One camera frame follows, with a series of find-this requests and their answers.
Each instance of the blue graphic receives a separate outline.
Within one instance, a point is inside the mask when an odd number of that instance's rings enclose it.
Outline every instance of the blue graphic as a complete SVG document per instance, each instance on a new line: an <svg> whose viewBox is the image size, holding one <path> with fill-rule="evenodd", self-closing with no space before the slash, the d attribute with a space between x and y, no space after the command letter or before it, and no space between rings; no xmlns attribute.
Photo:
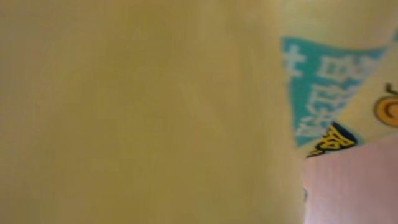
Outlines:
<svg viewBox="0 0 398 224"><path fill-rule="evenodd" d="M385 48L350 50L298 38L282 40L295 140L300 147L325 134Z"/></svg>

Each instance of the pink wall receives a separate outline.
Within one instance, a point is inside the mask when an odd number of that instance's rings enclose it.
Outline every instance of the pink wall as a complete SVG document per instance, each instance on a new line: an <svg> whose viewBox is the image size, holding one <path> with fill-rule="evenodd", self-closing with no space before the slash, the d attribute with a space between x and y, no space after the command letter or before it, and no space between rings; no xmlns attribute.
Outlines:
<svg viewBox="0 0 398 224"><path fill-rule="evenodd" d="M305 224L398 224L398 136L307 159Z"/></svg>

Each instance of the orange circle graphic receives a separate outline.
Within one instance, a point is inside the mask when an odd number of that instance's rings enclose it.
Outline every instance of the orange circle graphic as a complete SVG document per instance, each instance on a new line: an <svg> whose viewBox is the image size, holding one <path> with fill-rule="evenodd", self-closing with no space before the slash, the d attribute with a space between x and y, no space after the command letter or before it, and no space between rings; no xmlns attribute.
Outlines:
<svg viewBox="0 0 398 224"><path fill-rule="evenodd" d="M384 124L398 128L398 96L381 98L374 106L374 114Z"/></svg>

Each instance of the cartoon face graphic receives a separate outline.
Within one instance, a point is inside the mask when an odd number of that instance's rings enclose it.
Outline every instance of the cartoon face graphic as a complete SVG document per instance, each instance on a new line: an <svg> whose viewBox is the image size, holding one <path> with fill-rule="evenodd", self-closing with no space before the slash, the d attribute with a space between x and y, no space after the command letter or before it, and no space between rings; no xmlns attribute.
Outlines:
<svg viewBox="0 0 398 224"><path fill-rule="evenodd" d="M385 125L398 128L398 92L392 89L392 85L386 85L386 92L391 94L379 99L374 105L376 118Z"/></svg>

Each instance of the yellow fabric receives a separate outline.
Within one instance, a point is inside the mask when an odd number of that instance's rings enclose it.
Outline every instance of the yellow fabric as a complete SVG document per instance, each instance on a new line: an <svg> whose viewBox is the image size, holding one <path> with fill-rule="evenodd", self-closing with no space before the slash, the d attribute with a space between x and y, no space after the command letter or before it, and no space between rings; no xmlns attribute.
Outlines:
<svg viewBox="0 0 398 224"><path fill-rule="evenodd" d="M0 223L300 222L277 1L1 8Z"/></svg>

